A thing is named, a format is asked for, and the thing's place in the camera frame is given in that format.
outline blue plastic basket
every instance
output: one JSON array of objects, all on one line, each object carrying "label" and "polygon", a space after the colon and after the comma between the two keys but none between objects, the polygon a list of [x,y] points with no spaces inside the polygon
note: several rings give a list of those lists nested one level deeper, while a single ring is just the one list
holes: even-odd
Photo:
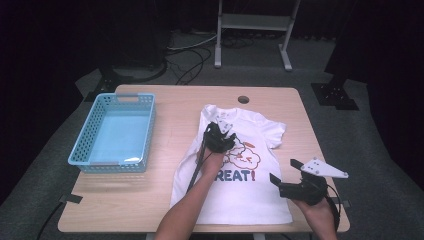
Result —
[{"label": "blue plastic basket", "polygon": [[99,94],[68,163],[85,173],[145,172],[154,120],[152,93]]}]

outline t-shirt print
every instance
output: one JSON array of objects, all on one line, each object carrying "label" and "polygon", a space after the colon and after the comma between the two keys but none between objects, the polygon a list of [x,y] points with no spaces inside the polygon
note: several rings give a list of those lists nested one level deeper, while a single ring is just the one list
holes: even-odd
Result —
[{"label": "t-shirt print", "polygon": [[171,206],[185,195],[196,167],[196,153],[203,140],[203,132],[217,118],[232,124],[228,136],[236,133],[237,138],[234,147],[225,154],[197,224],[292,222],[287,200],[280,198],[278,188],[269,181],[269,173],[282,179],[272,149],[282,144],[286,125],[240,108],[220,109],[215,105],[203,108],[198,134],[174,175]]}]

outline forearm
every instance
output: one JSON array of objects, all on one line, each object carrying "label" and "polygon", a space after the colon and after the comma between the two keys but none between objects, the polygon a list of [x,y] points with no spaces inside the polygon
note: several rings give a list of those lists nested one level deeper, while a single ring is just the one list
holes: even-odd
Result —
[{"label": "forearm", "polygon": [[183,240],[190,237],[214,179],[212,174],[199,178],[193,188],[162,219],[155,239]]},{"label": "forearm", "polygon": [[312,231],[320,240],[337,240],[333,213],[325,198],[313,206],[299,200],[292,201],[300,208]]}]

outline white stand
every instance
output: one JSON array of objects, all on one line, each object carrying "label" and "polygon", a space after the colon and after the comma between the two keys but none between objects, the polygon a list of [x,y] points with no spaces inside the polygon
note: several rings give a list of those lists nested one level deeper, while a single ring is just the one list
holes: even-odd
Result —
[{"label": "white stand", "polygon": [[258,29],[258,30],[274,30],[285,31],[286,35],[283,44],[278,44],[281,58],[283,59],[284,69],[291,71],[289,56],[287,55],[287,45],[296,20],[297,10],[299,9],[300,0],[296,0],[291,16],[262,16],[262,15],[237,15],[223,14],[222,0],[219,0],[218,9],[218,29],[215,45],[215,68],[221,68],[221,31],[222,28],[237,29]]},{"label": "white stand", "polygon": [[155,233],[146,234],[146,240],[154,240],[154,239],[155,239]]},{"label": "white stand", "polygon": [[264,233],[254,233],[253,240],[266,240]]}]

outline wooden table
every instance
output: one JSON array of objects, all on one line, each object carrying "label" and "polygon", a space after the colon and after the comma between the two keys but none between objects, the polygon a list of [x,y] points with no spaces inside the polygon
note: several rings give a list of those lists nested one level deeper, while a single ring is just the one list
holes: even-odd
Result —
[{"label": "wooden table", "polygon": [[[156,120],[147,171],[81,172],[72,194],[83,199],[79,204],[66,204],[58,224],[62,232],[155,232],[169,209],[174,172],[196,136],[200,111],[206,104],[239,107],[286,123],[283,144],[274,150],[285,182],[300,182],[300,172],[290,166],[291,158],[304,163],[313,157],[325,160],[300,96],[293,88],[122,85],[116,92],[156,95]],[[239,96],[247,96],[249,103],[239,103]],[[327,181],[334,187],[331,178]],[[288,202],[294,220],[290,224],[196,225],[194,232],[311,232],[300,210]],[[339,231],[347,231],[349,226],[342,209]]]}]

